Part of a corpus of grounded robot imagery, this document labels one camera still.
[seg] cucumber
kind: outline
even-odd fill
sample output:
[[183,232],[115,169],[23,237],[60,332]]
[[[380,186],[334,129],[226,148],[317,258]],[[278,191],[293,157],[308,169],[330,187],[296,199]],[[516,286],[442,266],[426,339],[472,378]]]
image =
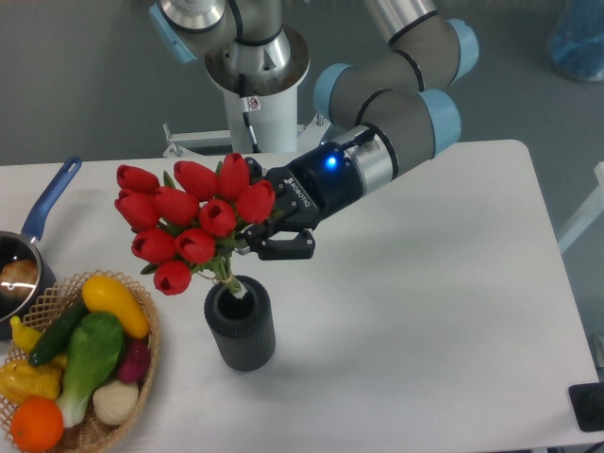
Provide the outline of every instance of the cucumber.
[[46,329],[40,339],[29,351],[27,362],[31,366],[48,363],[67,348],[69,339],[79,322],[89,310],[80,296],[69,309],[59,315],[53,324]]

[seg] blue light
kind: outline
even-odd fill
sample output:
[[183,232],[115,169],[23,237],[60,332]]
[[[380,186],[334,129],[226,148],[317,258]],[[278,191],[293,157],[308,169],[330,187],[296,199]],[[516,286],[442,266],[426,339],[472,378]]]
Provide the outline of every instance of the blue light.
[[337,166],[338,166],[338,160],[336,158],[334,158],[333,156],[327,158],[327,160],[325,161],[325,167],[328,170],[333,170]]

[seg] orange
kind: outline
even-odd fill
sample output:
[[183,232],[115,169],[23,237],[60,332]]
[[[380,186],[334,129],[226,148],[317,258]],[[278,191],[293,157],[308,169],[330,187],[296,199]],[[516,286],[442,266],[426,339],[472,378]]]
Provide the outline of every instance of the orange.
[[51,399],[34,396],[12,414],[10,434],[25,451],[44,451],[56,445],[63,435],[63,416]]

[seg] pot handle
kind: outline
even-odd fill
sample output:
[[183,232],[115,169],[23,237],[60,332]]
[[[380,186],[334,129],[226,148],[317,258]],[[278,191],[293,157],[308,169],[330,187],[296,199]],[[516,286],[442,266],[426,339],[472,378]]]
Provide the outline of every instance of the pot handle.
[[34,239],[39,241],[42,238],[48,212],[50,212],[50,209],[54,206],[81,166],[82,160],[80,158],[68,158],[34,204],[21,229],[22,233],[29,236],[32,242]]

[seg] tulip bouquet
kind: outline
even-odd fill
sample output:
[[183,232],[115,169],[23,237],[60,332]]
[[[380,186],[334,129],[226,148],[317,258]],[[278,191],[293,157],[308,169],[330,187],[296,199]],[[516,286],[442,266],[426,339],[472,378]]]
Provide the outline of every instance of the tulip bouquet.
[[[136,236],[132,254],[148,264],[143,274],[154,274],[155,287],[167,295],[181,294],[193,274],[223,283],[238,298],[244,286],[233,276],[231,253],[220,246],[236,244],[235,235],[271,215],[275,192],[261,179],[250,184],[249,168],[237,153],[226,155],[216,171],[193,161],[179,160],[174,177],[163,173],[163,185],[150,172],[120,165],[120,187],[115,208]],[[204,272],[213,273],[213,277]]]

